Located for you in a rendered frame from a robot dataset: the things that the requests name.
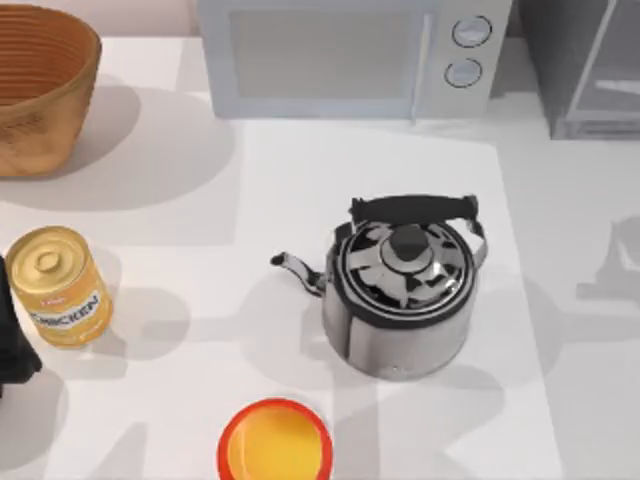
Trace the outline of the pale microwave oven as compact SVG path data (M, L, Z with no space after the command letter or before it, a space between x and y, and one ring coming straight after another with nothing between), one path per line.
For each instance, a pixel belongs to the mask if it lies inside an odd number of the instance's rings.
M223 118L410 119L422 18L431 37L418 120L481 116L513 0L197 0L215 113ZM457 21L492 34L462 48ZM475 85L444 80L451 63L483 67Z

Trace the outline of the orange and yellow cup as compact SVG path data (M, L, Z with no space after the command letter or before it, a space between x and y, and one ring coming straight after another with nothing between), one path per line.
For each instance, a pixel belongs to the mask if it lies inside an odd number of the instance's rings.
M218 440L219 480L331 480L333 441L306 405L271 397L239 410Z

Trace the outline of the round microwave knob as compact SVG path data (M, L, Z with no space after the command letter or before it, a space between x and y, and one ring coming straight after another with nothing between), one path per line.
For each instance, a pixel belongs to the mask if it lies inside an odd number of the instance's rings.
M491 22L483 16L459 20L452 29L454 42L462 48L475 48L485 43L492 34Z
M482 75L482 65L474 59L466 58L449 64L444 72L444 80L453 88L465 89L478 83Z

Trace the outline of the yellow can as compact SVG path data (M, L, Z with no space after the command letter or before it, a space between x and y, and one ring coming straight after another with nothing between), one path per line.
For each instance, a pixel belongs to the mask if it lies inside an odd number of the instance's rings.
M82 347L109 326L112 298L78 232L64 226L32 230L11 245L5 262L11 287L49 344Z

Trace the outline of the brown wicker basket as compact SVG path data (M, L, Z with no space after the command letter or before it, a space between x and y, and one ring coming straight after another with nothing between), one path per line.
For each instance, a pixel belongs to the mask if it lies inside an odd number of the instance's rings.
M84 20L0 2L0 178L49 174L71 156L102 42Z

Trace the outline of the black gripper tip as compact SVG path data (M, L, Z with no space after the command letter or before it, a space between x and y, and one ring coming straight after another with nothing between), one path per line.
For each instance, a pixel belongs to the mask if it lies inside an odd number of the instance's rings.
M20 326L5 260L0 255L0 399L6 385L27 383L42 367L39 355Z

